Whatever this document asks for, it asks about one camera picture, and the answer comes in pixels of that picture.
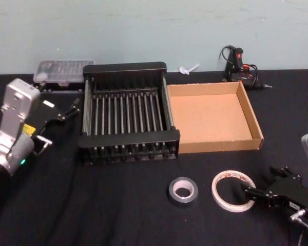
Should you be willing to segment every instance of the black wire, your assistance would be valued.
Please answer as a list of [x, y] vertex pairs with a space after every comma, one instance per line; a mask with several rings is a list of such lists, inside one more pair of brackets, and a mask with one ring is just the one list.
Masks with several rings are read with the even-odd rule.
[[258, 68], [254, 64], [244, 64], [244, 65], [249, 66], [249, 67], [251, 67], [251, 68], [253, 68], [255, 70], [255, 78], [254, 78], [254, 80], [253, 80], [253, 82], [252, 82], [252, 84], [250, 86], [250, 88], [252, 88], [258, 82], [258, 80], [259, 80]]
[[224, 48], [221, 49], [220, 54], [219, 54], [219, 58], [220, 58], [220, 56], [222, 56], [228, 63], [234, 65], [230, 60], [228, 60], [228, 59], [225, 57], [225, 55], [224, 55], [224, 50], [225, 50], [225, 49], [229, 49], [230, 52], [232, 52], [232, 51], [235, 49], [235, 47], [234, 47], [234, 46], [231, 46], [231, 45], [227, 45], [227, 46], [225, 46]]

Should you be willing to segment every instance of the light blue wall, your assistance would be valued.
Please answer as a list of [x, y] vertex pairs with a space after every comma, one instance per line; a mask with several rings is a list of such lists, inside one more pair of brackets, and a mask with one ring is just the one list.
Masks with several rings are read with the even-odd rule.
[[46, 58], [213, 71], [229, 44], [259, 69], [308, 68], [308, 0], [0, 0], [0, 73]]

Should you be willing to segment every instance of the cardboard box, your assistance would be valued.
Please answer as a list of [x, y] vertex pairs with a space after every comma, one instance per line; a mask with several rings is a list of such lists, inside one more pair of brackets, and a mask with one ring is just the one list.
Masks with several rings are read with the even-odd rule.
[[242, 83], [169, 85], [179, 153], [257, 150], [263, 142]]

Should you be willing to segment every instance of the silver tape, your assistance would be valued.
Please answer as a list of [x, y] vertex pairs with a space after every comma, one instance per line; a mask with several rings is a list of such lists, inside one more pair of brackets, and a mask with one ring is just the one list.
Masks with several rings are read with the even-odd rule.
[[[186, 197], [178, 195], [177, 190], [180, 188], [189, 190], [189, 195]], [[191, 205], [197, 198], [198, 193], [199, 190], [196, 183], [187, 177], [176, 178], [169, 185], [169, 197], [179, 207]]]

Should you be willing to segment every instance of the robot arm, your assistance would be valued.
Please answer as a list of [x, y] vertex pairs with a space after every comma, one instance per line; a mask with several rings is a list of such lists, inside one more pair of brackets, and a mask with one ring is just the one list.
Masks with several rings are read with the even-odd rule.
[[0, 195], [30, 153], [40, 155], [52, 144], [41, 136], [46, 128], [63, 124], [80, 111], [76, 107], [78, 98], [65, 113], [40, 100], [44, 86], [41, 83], [34, 87], [18, 78], [6, 86], [0, 125]]
[[[301, 138], [301, 142], [308, 158], [308, 134]], [[270, 167], [270, 172], [278, 179], [265, 191], [253, 188], [247, 183], [242, 184], [248, 199], [262, 201], [270, 208], [284, 206], [295, 212], [291, 216], [292, 221], [302, 223], [301, 217], [308, 219], [308, 188], [302, 185], [302, 177], [288, 167]]]

